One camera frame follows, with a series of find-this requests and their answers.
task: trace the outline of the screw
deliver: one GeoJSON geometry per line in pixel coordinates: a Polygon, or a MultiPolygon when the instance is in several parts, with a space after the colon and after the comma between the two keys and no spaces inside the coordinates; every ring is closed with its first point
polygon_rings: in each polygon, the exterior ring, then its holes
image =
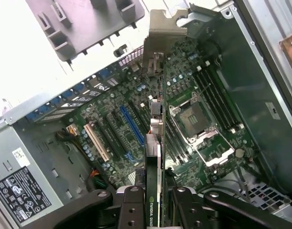
{"type": "Polygon", "coordinates": [[[130,189],[130,191],[132,191],[132,192],[136,192],[136,191],[138,191],[138,189],[137,189],[136,187],[132,187],[132,188],[130,189]]]}
{"type": "Polygon", "coordinates": [[[185,188],[183,188],[183,187],[178,187],[178,192],[184,192],[185,191],[185,188]]]}
{"type": "Polygon", "coordinates": [[[214,198],[219,197],[219,194],[217,192],[211,192],[209,195],[214,198]]]}
{"type": "Polygon", "coordinates": [[[107,195],[107,193],[105,192],[100,192],[97,194],[99,197],[105,197],[107,195]]]}

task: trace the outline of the power supply label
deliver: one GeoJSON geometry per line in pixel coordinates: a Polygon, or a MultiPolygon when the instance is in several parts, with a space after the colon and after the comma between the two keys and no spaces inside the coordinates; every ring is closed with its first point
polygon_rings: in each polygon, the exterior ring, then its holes
{"type": "Polygon", "coordinates": [[[0,181],[0,195],[20,223],[52,205],[27,167],[0,181]]]}

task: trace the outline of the blue pcie slot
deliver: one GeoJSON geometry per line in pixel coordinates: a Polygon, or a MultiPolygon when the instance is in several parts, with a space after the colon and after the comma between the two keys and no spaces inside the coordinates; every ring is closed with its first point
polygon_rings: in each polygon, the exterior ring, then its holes
{"type": "Polygon", "coordinates": [[[143,146],[144,145],[144,137],[140,133],[139,129],[137,128],[136,124],[134,123],[133,119],[131,118],[129,112],[127,111],[127,109],[124,106],[121,106],[120,109],[121,109],[121,112],[123,113],[126,121],[129,123],[130,128],[132,129],[132,131],[136,135],[137,140],[143,146]]]}

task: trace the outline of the screw hole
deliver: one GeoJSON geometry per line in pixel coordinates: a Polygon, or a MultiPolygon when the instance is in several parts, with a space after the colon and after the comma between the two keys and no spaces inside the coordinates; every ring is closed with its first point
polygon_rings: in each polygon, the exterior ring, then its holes
{"type": "Polygon", "coordinates": [[[130,222],[128,222],[128,225],[133,227],[135,225],[135,222],[134,221],[130,221],[130,222]]]}
{"type": "Polygon", "coordinates": [[[195,222],[195,226],[196,226],[197,228],[201,227],[201,224],[202,224],[202,223],[201,223],[200,221],[198,221],[198,220],[195,222]]]}

